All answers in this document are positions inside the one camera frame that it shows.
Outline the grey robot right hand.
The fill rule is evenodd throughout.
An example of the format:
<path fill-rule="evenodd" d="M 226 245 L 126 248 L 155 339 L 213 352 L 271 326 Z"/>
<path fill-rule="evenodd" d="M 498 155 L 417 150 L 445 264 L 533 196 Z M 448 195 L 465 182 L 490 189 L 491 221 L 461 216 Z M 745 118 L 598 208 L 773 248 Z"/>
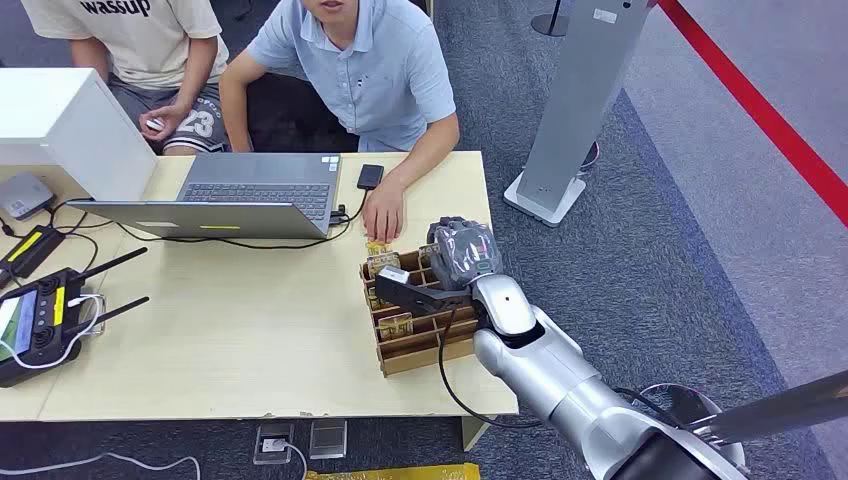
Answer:
<path fill-rule="evenodd" d="M 431 223 L 427 243 L 431 270 L 444 290 L 461 290 L 477 277 L 504 272 L 504 262 L 488 224 L 463 217 L 441 217 Z"/>

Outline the person's left hand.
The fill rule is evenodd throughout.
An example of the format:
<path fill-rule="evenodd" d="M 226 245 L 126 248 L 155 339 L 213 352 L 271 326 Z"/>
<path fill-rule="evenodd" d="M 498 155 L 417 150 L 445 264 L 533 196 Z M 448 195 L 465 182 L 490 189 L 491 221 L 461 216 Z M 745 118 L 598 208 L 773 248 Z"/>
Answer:
<path fill-rule="evenodd" d="M 404 188 L 385 182 L 367 197 L 363 209 L 366 235 L 370 241 L 391 243 L 403 227 Z"/>
<path fill-rule="evenodd" d="M 189 104 L 171 104 L 140 115 L 142 136 L 153 142 L 163 142 L 170 137 L 191 110 Z"/>

